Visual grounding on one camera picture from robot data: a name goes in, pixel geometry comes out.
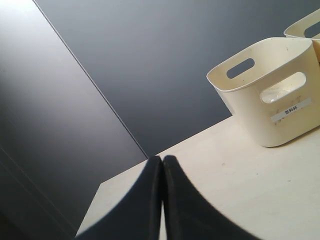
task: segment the white plastic bin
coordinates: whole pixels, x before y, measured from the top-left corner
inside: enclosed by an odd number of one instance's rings
[[[311,29],[313,26],[320,22],[320,9],[314,11],[313,13],[305,16],[301,20],[295,22],[289,26],[285,31],[284,35],[287,38],[306,38],[306,31]],[[309,36],[313,40],[313,47],[318,59],[320,62],[320,31],[314,33],[315,35]]]
[[[248,60],[254,66],[228,77]],[[320,125],[320,68],[310,39],[264,39],[213,68],[207,79],[262,146],[282,145]]]

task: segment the label sticker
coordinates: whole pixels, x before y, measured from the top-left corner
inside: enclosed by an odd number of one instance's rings
[[[286,109],[282,112],[277,113],[276,115],[271,117],[271,120],[272,120],[272,122],[275,123],[281,119],[284,119],[286,116],[293,114],[294,112],[308,106],[309,104],[312,104],[312,100],[310,97],[297,103],[296,105],[289,107],[288,109]]]

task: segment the white table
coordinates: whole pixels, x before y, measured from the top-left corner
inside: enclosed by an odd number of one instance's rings
[[[280,147],[255,144],[230,117],[161,152],[175,155],[201,194],[264,240],[316,240],[320,235],[320,129]],[[103,182],[79,228],[110,211],[145,162]],[[160,239],[166,239],[163,221]]]

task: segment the second white bin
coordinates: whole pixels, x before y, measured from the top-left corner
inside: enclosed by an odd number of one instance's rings
[[[262,146],[282,145],[320,125],[320,68],[310,39],[264,39],[207,79]]]

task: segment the bin handle hole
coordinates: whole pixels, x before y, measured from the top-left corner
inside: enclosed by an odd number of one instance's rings
[[[314,37],[320,38],[319,34],[320,34],[320,21],[313,24],[312,26],[308,27],[304,31],[304,36],[309,39],[312,39]]]
[[[307,78],[302,72],[296,72],[277,84],[261,92],[261,99],[266,104],[274,103],[306,84]]]
[[[252,58],[248,58],[233,68],[229,69],[226,72],[226,75],[229,79],[234,79],[235,77],[243,74],[245,71],[251,69],[255,65],[255,61]]]

